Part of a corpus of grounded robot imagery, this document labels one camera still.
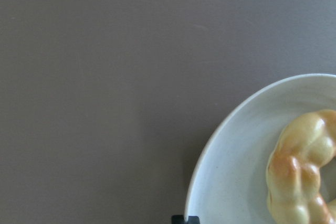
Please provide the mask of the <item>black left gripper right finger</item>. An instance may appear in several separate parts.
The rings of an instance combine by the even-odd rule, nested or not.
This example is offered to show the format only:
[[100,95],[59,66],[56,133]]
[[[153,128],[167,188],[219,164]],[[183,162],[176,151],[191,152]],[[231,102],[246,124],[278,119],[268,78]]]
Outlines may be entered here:
[[187,220],[187,224],[199,224],[198,216],[189,216]]

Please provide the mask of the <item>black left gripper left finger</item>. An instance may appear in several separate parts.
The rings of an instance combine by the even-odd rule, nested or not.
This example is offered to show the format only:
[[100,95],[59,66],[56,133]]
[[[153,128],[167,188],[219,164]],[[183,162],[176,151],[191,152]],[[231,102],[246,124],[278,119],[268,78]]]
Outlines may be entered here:
[[171,224],[184,224],[184,216],[183,215],[173,215],[171,217]]

